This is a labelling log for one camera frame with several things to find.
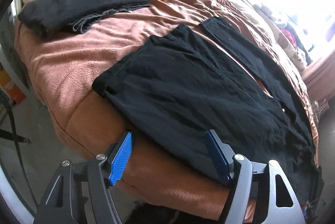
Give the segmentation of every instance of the bed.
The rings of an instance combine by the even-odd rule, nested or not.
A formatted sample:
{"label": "bed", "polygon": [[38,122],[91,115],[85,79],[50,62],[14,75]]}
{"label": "bed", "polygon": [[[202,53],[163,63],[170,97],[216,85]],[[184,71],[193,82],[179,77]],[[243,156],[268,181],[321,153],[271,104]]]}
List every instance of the bed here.
{"label": "bed", "polygon": [[[306,86],[270,27],[245,0],[154,0],[150,5],[105,17],[83,35],[59,32],[49,41],[16,23],[15,48],[62,142],[85,158],[117,142],[132,125],[92,91],[93,80],[136,51],[150,35],[163,36],[185,23],[205,37],[198,24],[221,16],[264,50],[287,76],[310,120],[318,165],[318,132]],[[228,194],[226,188],[179,162],[143,135],[136,135],[135,144],[122,180],[117,183],[119,188],[154,205],[218,219],[223,197]],[[252,217],[253,208],[251,203],[246,218]]]}

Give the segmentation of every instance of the black cable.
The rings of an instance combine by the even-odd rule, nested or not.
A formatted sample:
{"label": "black cable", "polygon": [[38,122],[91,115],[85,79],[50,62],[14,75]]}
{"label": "black cable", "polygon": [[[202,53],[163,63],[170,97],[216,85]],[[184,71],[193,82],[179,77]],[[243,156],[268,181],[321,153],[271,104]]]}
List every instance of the black cable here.
{"label": "black cable", "polygon": [[20,166],[21,166],[23,176],[24,176],[24,178],[26,180],[26,183],[28,185],[29,192],[30,192],[30,195],[32,197],[32,200],[34,201],[34,204],[35,204],[36,208],[38,208],[39,204],[36,201],[34,193],[32,192],[31,185],[30,185],[28,177],[27,177],[26,169],[24,168],[24,165],[23,165],[21,150],[20,150],[19,141],[18,141],[18,138],[17,138],[17,133],[16,133],[15,120],[14,120],[14,114],[13,114],[12,106],[7,99],[7,95],[5,94],[4,91],[2,91],[2,89],[0,89],[0,100],[1,100],[1,103],[4,105],[4,107],[6,108],[8,116],[9,116],[10,126],[11,126],[12,134],[13,134],[13,140],[14,140],[14,144],[15,144],[15,148],[16,148],[16,153],[17,153],[17,157],[18,157],[19,162],[20,162]]}

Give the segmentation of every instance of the orange object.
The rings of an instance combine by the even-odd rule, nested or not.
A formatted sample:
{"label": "orange object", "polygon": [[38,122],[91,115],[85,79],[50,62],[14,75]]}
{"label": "orange object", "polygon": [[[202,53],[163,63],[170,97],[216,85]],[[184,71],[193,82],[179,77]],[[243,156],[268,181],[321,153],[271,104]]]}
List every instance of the orange object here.
{"label": "orange object", "polygon": [[26,98],[5,70],[0,71],[0,87],[16,104],[20,104]]}

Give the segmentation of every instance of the folded black scarf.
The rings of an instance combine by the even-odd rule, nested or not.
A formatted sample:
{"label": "folded black scarf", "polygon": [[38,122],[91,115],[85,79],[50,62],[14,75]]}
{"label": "folded black scarf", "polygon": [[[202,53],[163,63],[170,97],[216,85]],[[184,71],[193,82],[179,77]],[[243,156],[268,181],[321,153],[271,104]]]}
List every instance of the folded black scarf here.
{"label": "folded black scarf", "polygon": [[35,0],[18,19],[46,38],[63,28],[85,33],[102,16],[148,7],[151,0]]}

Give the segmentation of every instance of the fleece blanket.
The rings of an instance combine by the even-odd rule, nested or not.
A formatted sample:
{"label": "fleece blanket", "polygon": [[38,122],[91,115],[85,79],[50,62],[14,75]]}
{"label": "fleece blanket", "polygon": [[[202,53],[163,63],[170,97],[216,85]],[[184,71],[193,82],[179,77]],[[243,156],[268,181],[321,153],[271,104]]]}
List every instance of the fleece blanket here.
{"label": "fleece blanket", "polygon": [[[59,32],[48,41],[18,21],[15,48],[28,69],[39,99],[49,109],[59,139],[91,158],[116,143],[125,130],[133,129],[107,100],[91,90],[93,80],[122,57],[136,51],[150,35],[163,36],[185,23],[205,37],[198,24],[212,16],[221,16],[284,71],[310,119],[317,148],[318,132],[305,84],[273,34],[265,32],[269,27],[252,21],[250,14],[254,10],[243,3],[154,0],[150,8],[105,16],[83,35]],[[173,158],[143,134],[135,136],[133,153],[117,186],[148,203],[214,220],[220,216],[229,193],[225,187]],[[246,221],[252,218],[254,205],[251,201]]]}

